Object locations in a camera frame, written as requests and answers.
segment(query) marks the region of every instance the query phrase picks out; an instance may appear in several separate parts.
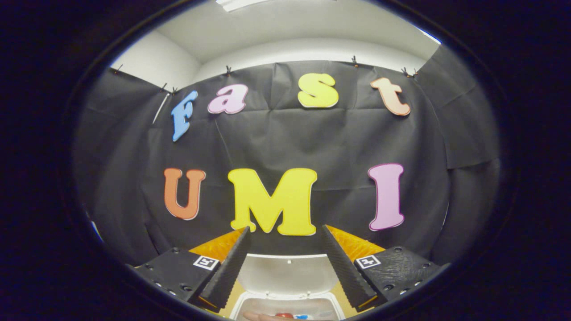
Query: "foam letter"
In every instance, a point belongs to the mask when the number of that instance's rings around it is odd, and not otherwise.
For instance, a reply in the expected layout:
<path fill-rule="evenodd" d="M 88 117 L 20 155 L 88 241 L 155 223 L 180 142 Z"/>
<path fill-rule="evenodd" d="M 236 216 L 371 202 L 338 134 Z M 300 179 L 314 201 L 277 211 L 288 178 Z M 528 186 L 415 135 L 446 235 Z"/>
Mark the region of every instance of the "foam letter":
<path fill-rule="evenodd" d="M 218 97 L 214 98 L 208 104 L 208 112 L 211 114 L 220 114 L 224 111 L 226 114 L 236 114 L 246 106 L 244 99 L 247 93 L 248 87 L 246 85 L 226 86 L 220 89 L 216 93 Z"/>
<path fill-rule="evenodd" d="M 191 220 L 198 214 L 200 200 L 200 182 L 206 178 L 206 173 L 200 170 L 186 172 L 188 178 L 188 205 L 182 207 L 176 201 L 176 189 L 178 180 L 182 177 L 182 171 L 178 168 L 164 170 L 164 204 L 167 210 L 174 216 L 184 220 Z"/>
<path fill-rule="evenodd" d="M 173 142 L 176 142 L 188 130 L 190 125 L 186 122 L 185 117 L 190 118 L 192 115 L 192 101 L 196 97 L 198 97 L 198 93 L 196 90 L 193 90 L 172 109 L 171 115 L 175 124 L 175 133 L 172 136 Z"/>
<path fill-rule="evenodd" d="M 328 74 L 305 74 L 298 81 L 300 91 L 297 98 L 303 107 L 332 107 L 339 101 L 339 94 L 333 86 L 335 79 Z"/>
<path fill-rule="evenodd" d="M 400 164 L 381 164 L 369 169 L 369 177 L 377 186 L 377 213 L 369 224 L 372 231 L 396 227 L 404 222 L 404 215 L 399 209 L 399 177 L 403 171 Z"/>
<path fill-rule="evenodd" d="M 383 103 L 391 113 L 406 116 L 411 112 L 408 104 L 400 103 L 399 97 L 396 95 L 396 93 L 403 92 L 399 85 L 391 84 L 387 78 L 379 78 L 371 83 L 371 87 L 379 89 Z"/>
<path fill-rule="evenodd" d="M 250 209 L 262 230 L 269 233 L 274 228 L 280 213 L 283 221 L 278 226 L 282 235 L 313 235 L 315 226 L 311 224 L 309 199 L 311 186 L 317 180 L 317 173 L 308 168 L 292 168 L 284 173 L 274 194 L 270 196 L 255 170 L 240 168 L 228 173 L 234 184 L 236 219 L 230 223 L 233 229 L 249 226 L 256 230 L 250 221 Z"/>

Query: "pink letter i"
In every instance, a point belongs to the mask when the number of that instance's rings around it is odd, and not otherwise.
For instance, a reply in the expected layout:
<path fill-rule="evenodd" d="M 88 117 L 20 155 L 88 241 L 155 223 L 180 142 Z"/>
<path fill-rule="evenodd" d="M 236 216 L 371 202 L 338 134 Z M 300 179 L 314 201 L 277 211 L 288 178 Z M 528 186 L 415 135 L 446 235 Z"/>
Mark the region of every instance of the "pink letter i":
<path fill-rule="evenodd" d="M 404 222 L 399 209 L 399 177 L 403 171 L 401 164 L 380 164 L 369 169 L 369 177 L 377 187 L 377 213 L 369 224 L 371 231 L 396 227 Z"/>

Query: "yellow letter m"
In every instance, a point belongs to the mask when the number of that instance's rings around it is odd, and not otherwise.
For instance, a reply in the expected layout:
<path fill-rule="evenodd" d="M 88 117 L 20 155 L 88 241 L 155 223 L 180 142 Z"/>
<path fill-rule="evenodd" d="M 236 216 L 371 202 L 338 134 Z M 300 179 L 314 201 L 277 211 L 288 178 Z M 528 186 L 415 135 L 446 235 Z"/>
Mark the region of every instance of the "yellow letter m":
<path fill-rule="evenodd" d="M 292 168 L 284 173 L 274 194 L 270 196 L 255 170 L 239 168 L 228 173 L 234 184 L 236 198 L 236 219 L 230 223 L 233 229 L 249 226 L 256 230 L 250 221 L 250 209 L 262 228 L 269 233 L 283 213 L 283 221 L 278 232 L 283 235 L 313 235 L 315 226 L 311 224 L 309 200 L 311 186 L 317 180 L 317 173 L 308 168 Z"/>

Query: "blue object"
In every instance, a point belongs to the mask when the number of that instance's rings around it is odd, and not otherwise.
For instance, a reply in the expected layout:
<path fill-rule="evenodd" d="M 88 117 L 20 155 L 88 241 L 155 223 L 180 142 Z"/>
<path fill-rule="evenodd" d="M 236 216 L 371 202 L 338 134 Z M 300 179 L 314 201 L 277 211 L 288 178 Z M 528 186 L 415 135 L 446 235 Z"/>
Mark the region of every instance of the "blue object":
<path fill-rule="evenodd" d="M 196 97 L 198 97 L 198 92 L 193 90 L 172 109 L 171 115 L 175 126 L 175 133 L 172 135 L 173 142 L 176 142 L 190 127 L 185 117 L 190 118 L 192 115 L 192 101 L 196 99 Z"/>

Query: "white container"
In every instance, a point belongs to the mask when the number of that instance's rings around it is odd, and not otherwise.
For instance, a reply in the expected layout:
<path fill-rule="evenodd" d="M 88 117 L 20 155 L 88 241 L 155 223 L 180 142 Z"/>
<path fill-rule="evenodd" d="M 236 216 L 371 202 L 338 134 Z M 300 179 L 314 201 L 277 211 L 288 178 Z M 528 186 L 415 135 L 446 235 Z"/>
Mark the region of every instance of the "white container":
<path fill-rule="evenodd" d="M 230 319 L 248 321 L 245 311 L 307 315 L 309 320 L 343 320 L 331 289 L 339 280 L 326 254 L 277 256 L 248 254 L 238 275 L 246 290 Z"/>

